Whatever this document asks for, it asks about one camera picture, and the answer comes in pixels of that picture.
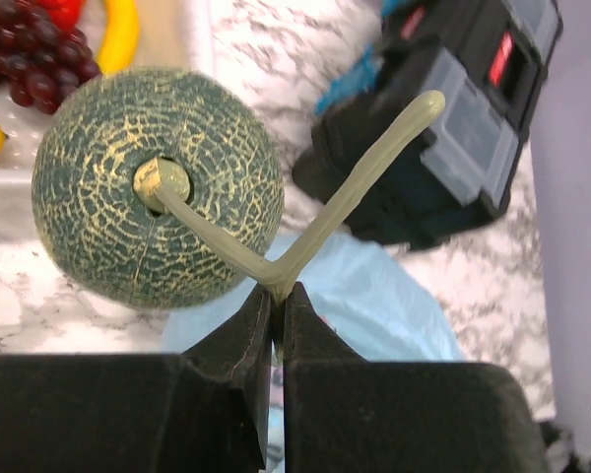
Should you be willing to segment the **dark red fake grapes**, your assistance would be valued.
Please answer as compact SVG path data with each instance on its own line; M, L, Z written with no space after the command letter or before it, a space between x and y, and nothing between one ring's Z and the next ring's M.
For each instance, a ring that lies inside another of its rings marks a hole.
M99 74L77 25L64 32L35 1L0 1L0 85L15 104L52 114Z

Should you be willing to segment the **yellow fake banana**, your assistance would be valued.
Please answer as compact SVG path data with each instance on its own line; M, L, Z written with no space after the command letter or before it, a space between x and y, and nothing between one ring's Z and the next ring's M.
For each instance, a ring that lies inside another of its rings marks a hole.
M104 0L106 27L98 52L98 66L104 75L128 68L140 38L140 23L134 0Z

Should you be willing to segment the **light blue plastic bag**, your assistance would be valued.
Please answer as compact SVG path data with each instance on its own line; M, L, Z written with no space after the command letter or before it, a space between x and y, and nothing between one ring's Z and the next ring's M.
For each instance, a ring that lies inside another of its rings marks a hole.
M300 274L315 312L369 361L463 361L436 299L376 243L331 235ZM209 303L173 310L164 351L181 353L236 313L256 282L245 278ZM285 472L282 367L273 364L268 469Z

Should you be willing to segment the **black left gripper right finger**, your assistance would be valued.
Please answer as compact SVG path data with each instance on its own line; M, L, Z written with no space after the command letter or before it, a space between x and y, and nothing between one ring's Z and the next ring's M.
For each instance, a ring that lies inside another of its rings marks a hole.
M314 311L285 303L289 472L545 472L521 386L500 366L369 362Z

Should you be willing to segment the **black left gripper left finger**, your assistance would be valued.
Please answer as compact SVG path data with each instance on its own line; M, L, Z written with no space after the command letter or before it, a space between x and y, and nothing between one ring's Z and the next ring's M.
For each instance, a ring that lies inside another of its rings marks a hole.
M0 355L0 472L256 472L269 294L182 354Z

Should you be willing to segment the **green fake avocado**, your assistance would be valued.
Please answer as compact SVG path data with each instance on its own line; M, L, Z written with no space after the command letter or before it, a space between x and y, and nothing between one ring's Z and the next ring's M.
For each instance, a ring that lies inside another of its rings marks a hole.
M67 277L122 304L172 309L211 301L250 277L276 302L400 153L443 112L427 91L358 160L313 222L277 260L284 185L263 123L207 78L155 122L157 147L133 160L89 152L35 159L33 219L48 257Z

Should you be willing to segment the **red fake fruit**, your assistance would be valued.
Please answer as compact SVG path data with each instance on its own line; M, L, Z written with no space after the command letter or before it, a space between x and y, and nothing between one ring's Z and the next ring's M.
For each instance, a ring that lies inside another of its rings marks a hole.
M55 26L64 32L73 30L80 20L85 0L36 0Z

